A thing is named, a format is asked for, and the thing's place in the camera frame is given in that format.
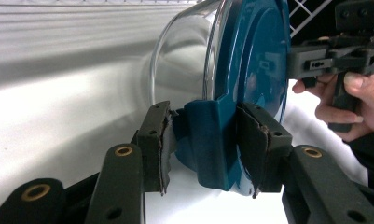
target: wire rack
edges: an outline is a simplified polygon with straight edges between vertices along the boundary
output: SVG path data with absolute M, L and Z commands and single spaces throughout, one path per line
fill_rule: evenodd
M 332 0 L 288 0 L 291 37 L 296 35 Z

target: screw hole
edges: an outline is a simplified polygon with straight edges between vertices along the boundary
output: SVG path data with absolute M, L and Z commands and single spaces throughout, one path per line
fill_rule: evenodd
M 21 199 L 25 202 L 32 202 L 44 197 L 49 191 L 50 185 L 48 184 L 33 185 L 23 192 Z
M 363 223 L 367 221 L 361 213 L 354 210 L 348 211 L 347 216 L 356 222 Z
M 120 217 L 120 215 L 122 215 L 122 209 L 120 209 L 120 208 L 113 208 L 113 209 L 110 209 L 107 212 L 107 219 L 108 220 L 114 220 L 114 219 Z
M 115 150 L 116 156 L 127 156 L 131 154 L 133 149 L 131 147 L 119 147 Z
M 303 152 L 313 158 L 320 158 L 323 156 L 323 154 L 315 148 L 306 147 L 303 149 Z
M 274 132 L 273 135 L 274 135 L 274 136 L 282 136 L 283 134 L 280 133 L 280 132 Z

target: finger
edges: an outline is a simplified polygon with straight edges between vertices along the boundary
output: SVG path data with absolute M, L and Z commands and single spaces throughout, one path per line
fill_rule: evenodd
M 337 134 L 341 139 L 343 139 L 343 141 L 346 142 L 351 142 L 354 139 L 364 136 L 368 133 L 372 133 L 372 130 L 370 130 L 364 123 L 353 124 L 352 129 L 348 133 L 335 132 L 335 134 Z
M 323 75 L 317 77 L 317 81 L 326 84 L 326 83 L 329 83 L 334 78 L 334 76 L 335 75 L 333 75 L 333 74 L 323 74 Z
M 374 75 L 366 77 L 349 72 L 344 78 L 344 87 L 349 94 L 374 108 Z
M 335 94 L 335 87 L 337 83 L 338 77 L 333 77 L 328 84 L 325 85 L 325 88 L 323 89 L 320 99 L 320 104 L 322 105 L 332 105 L 334 94 Z
M 331 105 L 319 104 L 315 109 L 315 117 L 325 123 L 361 123 L 364 119 L 354 112 L 337 109 Z
M 303 84 L 303 81 L 300 79 L 298 80 L 295 85 L 292 87 L 292 91 L 294 93 L 303 93 L 306 90 L 305 84 Z

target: black plastic mount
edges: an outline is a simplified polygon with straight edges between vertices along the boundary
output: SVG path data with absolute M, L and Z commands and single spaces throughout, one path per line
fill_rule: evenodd
M 280 192 L 279 162 L 291 152 L 292 135 L 265 109 L 242 103 L 237 107 L 237 144 L 255 194 Z
M 155 124 L 143 126 L 162 133 L 165 128 L 160 124 L 167 116 L 162 112 L 169 104 L 158 105 L 147 114 Z M 279 192 L 284 185 L 283 204 L 290 223 L 374 223 L 374 190 L 355 185 L 322 149 L 293 148 L 292 136 L 257 105 L 240 104 L 237 121 L 242 164 L 256 192 Z M 66 190 L 54 179 L 37 179 L 15 189 L 0 207 L 0 223 L 145 223 L 144 183 L 152 178 L 143 171 L 144 152 L 135 145 L 137 135 L 134 144 L 107 151 L 98 175 Z M 163 135 L 153 135 L 156 141 L 145 149 L 159 152 L 157 142 Z M 146 159 L 160 157 L 163 153 Z

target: bolt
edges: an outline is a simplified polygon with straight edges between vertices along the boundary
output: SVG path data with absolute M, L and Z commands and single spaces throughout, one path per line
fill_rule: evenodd
M 341 12 L 341 17 L 344 19 L 348 18 L 350 16 L 350 12 L 348 10 L 344 10 Z
M 358 15 L 360 17 L 365 17 L 367 15 L 367 9 L 366 8 L 361 8 L 358 12 Z

